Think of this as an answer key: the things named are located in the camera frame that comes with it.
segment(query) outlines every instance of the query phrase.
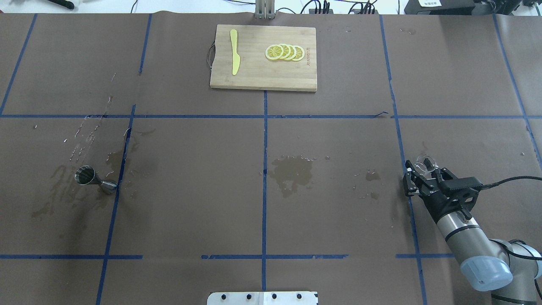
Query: cutting board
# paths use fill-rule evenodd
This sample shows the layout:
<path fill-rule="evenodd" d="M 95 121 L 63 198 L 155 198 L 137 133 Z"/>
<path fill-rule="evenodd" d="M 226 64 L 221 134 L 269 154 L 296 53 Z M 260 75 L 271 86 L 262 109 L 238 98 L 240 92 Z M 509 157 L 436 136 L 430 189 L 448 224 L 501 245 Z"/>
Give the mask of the cutting board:
<path fill-rule="evenodd" d="M 236 75 L 232 75 L 231 69 L 232 29 L 237 30 L 237 53 L 241 57 Z M 279 43 L 304 48 L 305 58 L 297 62 L 267 59 L 267 47 Z M 315 28 L 219 24 L 215 46 L 211 88 L 309 92 L 317 89 Z"/>

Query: white bracket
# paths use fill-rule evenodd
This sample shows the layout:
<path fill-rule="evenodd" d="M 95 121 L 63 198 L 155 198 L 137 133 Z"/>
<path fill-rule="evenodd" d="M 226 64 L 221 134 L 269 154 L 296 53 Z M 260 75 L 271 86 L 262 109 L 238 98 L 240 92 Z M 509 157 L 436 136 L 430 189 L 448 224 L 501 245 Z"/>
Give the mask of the white bracket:
<path fill-rule="evenodd" d="M 275 19 L 275 0 L 256 0 L 256 19 Z"/>
<path fill-rule="evenodd" d="M 318 305 L 312 291 L 212 293 L 207 305 Z"/>

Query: black box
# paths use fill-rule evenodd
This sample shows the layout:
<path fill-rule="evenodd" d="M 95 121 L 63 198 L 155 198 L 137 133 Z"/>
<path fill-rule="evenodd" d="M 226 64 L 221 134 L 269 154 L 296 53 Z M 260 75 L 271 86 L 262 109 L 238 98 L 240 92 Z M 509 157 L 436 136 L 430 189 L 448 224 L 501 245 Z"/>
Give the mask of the black box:
<path fill-rule="evenodd" d="M 426 8 L 418 0 L 409 0 L 405 14 L 410 15 L 470 15 L 474 9 L 474 0 L 440 0 L 440 7 Z"/>

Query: lemon slice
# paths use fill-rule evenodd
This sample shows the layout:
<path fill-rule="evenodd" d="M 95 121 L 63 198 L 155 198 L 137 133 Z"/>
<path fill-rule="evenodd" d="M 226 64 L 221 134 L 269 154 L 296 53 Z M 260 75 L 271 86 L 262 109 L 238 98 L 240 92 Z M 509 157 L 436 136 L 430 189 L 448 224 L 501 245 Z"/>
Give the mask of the lemon slice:
<path fill-rule="evenodd" d="M 290 45 L 281 43 L 280 46 L 284 50 L 284 52 L 282 52 L 282 56 L 280 57 L 280 59 L 285 59 L 286 57 L 289 57 L 292 54 L 292 49 L 290 49 L 291 47 Z"/>
<path fill-rule="evenodd" d="M 292 60 L 297 55 L 298 51 L 294 46 L 288 45 L 288 48 L 292 51 L 290 56 L 284 58 L 284 60 Z"/>
<path fill-rule="evenodd" d="M 266 57 L 269 60 L 277 60 L 282 56 L 284 49 L 280 45 L 270 45 L 266 49 Z"/>
<path fill-rule="evenodd" d="M 305 57 L 305 49 L 300 46 L 292 46 L 295 49 L 295 56 L 292 58 L 292 61 L 300 61 Z"/>

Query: knife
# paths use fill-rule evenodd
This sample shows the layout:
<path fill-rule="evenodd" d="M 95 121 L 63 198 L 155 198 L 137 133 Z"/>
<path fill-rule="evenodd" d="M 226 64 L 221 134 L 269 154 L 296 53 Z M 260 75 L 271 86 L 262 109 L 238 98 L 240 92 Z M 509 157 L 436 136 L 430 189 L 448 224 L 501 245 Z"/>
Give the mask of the knife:
<path fill-rule="evenodd" d="M 239 71 L 239 65 L 241 64 L 241 57 L 237 53 L 237 30 L 232 29 L 230 31 L 230 38 L 231 38 L 231 53 L 233 54 L 233 66 L 231 73 L 233 75 L 237 74 L 237 71 Z"/>

